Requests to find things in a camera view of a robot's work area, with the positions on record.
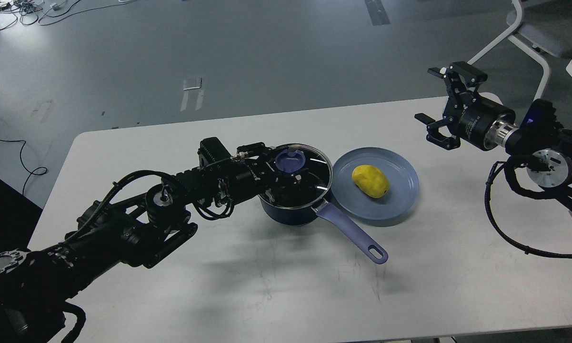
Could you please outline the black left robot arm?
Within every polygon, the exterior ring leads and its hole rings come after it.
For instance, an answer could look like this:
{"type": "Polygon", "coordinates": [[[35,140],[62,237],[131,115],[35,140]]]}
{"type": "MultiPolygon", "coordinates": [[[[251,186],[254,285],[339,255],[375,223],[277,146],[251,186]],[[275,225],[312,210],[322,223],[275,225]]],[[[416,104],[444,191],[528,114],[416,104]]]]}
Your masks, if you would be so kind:
{"type": "Polygon", "coordinates": [[[186,209],[206,220],[232,215],[240,204],[274,187],[299,184],[309,170],[300,148],[262,142],[227,152],[216,138],[203,139],[200,165],[172,175],[138,170],[112,185],[78,218],[78,228],[40,251],[0,252],[0,343],[46,343],[75,316],[63,337],[74,342],[85,311],[69,302],[119,263],[148,269],[197,232],[186,209]]]}

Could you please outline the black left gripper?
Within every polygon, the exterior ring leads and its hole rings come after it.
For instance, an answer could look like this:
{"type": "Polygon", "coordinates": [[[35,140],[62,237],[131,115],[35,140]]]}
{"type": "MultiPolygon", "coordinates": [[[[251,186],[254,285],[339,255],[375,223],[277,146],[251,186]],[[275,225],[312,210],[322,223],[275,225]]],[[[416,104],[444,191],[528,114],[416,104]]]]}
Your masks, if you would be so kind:
{"type": "Polygon", "coordinates": [[[301,180],[294,184],[274,187],[283,173],[274,165],[276,149],[263,142],[243,145],[237,154],[219,167],[219,179],[226,187],[226,196],[232,201],[246,201],[266,190],[268,202],[274,206],[303,206],[310,202],[310,189],[301,180]]]}

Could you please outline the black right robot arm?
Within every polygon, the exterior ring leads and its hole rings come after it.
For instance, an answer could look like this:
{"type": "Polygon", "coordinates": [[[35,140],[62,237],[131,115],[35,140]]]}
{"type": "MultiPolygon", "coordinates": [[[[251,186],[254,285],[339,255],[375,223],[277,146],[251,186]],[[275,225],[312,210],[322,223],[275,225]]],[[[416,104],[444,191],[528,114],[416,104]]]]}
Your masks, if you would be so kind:
{"type": "Polygon", "coordinates": [[[572,130],[557,121],[549,101],[532,102],[523,121],[515,112],[478,92],[488,75],[466,61],[429,68],[440,78],[448,100],[440,120],[418,113],[427,141],[445,150],[459,148],[462,140],[482,151],[497,146],[509,155],[505,177],[517,194],[537,200],[556,199],[572,212],[572,130]]]}

